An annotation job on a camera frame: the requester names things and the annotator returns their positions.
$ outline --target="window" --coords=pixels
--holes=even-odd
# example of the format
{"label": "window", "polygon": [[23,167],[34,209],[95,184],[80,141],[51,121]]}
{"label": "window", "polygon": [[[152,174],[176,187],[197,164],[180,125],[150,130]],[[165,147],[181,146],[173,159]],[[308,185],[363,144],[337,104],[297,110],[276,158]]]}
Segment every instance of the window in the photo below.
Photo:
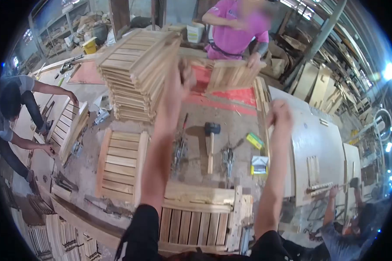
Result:
{"label": "window", "polygon": [[30,29],[27,29],[25,34],[23,35],[23,40],[25,40],[25,43],[28,44],[30,41],[32,41],[32,32]]}
{"label": "window", "polygon": [[17,67],[18,64],[19,64],[19,60],[17,59],[17,57],[16,57],[16,56],[13,57],[13,65],[14,65],[15,67]]}

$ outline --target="white bucket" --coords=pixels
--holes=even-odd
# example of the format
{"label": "white bucket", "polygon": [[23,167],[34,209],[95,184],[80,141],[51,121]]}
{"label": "white bucket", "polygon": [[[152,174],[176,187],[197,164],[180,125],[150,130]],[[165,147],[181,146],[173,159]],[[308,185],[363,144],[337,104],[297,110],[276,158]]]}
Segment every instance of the white bucket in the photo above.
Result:
{"label": "white bucket", "polygon": [[187,40],[191,43],[198,44],[202,39],[203,29],[205,26],[201,23],[192,22],[187,26]]}

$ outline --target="jeans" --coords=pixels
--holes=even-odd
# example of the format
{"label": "jeans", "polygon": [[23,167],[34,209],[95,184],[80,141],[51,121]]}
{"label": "jeans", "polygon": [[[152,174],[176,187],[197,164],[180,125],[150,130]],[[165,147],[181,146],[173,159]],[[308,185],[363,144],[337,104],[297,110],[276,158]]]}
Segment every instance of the jeans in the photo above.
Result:
{"label": "jeans", "polygon": [[[22,104],[26,106],[33,122],[40,132],[43,132],[46,128],[41,112],[39,111],[38,105],[36,104],[35,98],[31,91],[25,91],[22,95]],[[20,161],[16,154],[12,151],[9,142],[3,140],[0,137],[0,154],[5,159],[5,161],[10,165],[10,167],[20,176],[27,178],[29,170]]]}

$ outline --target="pink shirt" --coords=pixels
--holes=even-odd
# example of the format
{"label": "pink shirt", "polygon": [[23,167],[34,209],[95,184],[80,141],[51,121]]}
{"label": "pink shirt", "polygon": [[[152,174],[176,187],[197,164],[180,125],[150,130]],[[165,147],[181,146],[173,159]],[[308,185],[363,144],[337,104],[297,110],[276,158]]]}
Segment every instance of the pink shirt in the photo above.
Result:
{"label": "pink shirt", "polygon": [[[229,20],[238,18],[239,0],[220,0],[208,13],[220,18]],[[253,37],[261,43],[269,42],[268,30],[270,22],[260,13],[253,12],[245,22],[248,24],[248,30],[235,30],[229,26],[214,26],[212,35],[214,43],[223,51],[230,54],[241,54],[250,44]],[[221,52],[215,51],[208,45],[205,48],[208,51],[208,58],[212,60],[232,59],[240,60],[241,56],[226,56]]]}

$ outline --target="man in pink shirt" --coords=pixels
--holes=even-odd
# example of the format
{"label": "man in pink shirt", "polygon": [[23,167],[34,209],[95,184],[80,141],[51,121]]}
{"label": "man in pink shirt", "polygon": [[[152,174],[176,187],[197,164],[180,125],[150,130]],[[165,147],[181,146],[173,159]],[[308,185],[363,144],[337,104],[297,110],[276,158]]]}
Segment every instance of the man in pink shirt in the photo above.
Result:
{"label": "man in pink shirt", "polygon": [[242,53],[255,37],[258,44],[248,58],[248,67],[258,66],[269,43],[268,3],[263,0],[220,0],[209,9],[202,17],[205,23],[214,26],[214,42],[206,47],[208,58],[241,60]]}

